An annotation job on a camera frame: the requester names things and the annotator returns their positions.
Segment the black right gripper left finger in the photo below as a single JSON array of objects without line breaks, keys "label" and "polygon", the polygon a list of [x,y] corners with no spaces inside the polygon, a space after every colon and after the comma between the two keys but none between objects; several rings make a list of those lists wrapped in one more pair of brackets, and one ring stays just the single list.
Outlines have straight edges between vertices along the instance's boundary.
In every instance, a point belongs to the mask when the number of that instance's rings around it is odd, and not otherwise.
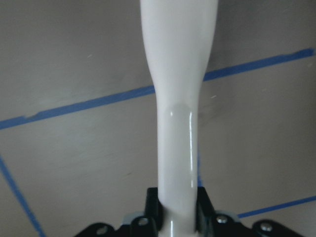
[{"label": "black right gripper left finger", "polygon": [[127,225],[129,231],[161,231],[163,226],[163,207],[158,198],[158,188],[146,191],[146,201],[142,215],[134,217]]}]

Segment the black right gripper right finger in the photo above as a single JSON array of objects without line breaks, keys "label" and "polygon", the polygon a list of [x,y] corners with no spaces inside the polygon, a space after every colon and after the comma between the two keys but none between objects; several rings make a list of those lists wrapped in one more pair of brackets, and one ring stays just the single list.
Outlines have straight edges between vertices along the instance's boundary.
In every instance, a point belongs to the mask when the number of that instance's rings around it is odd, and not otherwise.
[{"label": "black right gripper right finger", "polygon": [[196,229],[198,234],[237,234],[232,216],[214,209],[204,187],[197,188]]}]

